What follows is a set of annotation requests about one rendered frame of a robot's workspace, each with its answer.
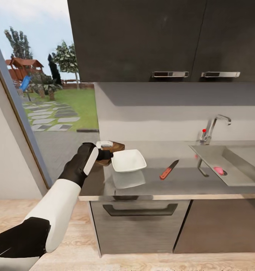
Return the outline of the bowl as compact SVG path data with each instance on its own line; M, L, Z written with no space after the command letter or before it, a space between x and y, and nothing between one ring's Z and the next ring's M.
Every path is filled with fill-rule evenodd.
M139 171L147 166L145 159L137 149L114 152L111 161L117 173Z

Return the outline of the cutting board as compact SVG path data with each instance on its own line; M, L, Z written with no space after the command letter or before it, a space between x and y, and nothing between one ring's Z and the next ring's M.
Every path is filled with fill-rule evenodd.
M113 142L113 141L112 141L112 143L113 143L113 147L105 147L102 149L103 150L110 150L110 153L114 153L114 152L122 151L125 148L124 144ZM101 160L101 161L97 160L97 162L100 162L103 164L108 164L111 162L111 159L110 160Z

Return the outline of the parer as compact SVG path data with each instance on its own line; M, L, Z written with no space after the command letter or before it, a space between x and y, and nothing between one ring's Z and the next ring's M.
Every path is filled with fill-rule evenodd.
M164 179L172 170L172 168L177 164L179 160L176 160L170 167L167 168L167 170L160 176L161 179Z

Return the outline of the vidalia onion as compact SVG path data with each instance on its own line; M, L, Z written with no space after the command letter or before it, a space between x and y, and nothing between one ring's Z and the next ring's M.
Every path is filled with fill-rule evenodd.
M218 174L219 174L220 176L224 175L224 172L223 172L222 168L215 167L214 169L218 172Z

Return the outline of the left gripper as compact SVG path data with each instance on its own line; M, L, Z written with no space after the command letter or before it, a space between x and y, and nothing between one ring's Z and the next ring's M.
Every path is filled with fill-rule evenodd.
M100 152L101 152L101 157L98 159L98 161L110 160L111 158L113 158L113 153L110 153L110 150L100 150Z

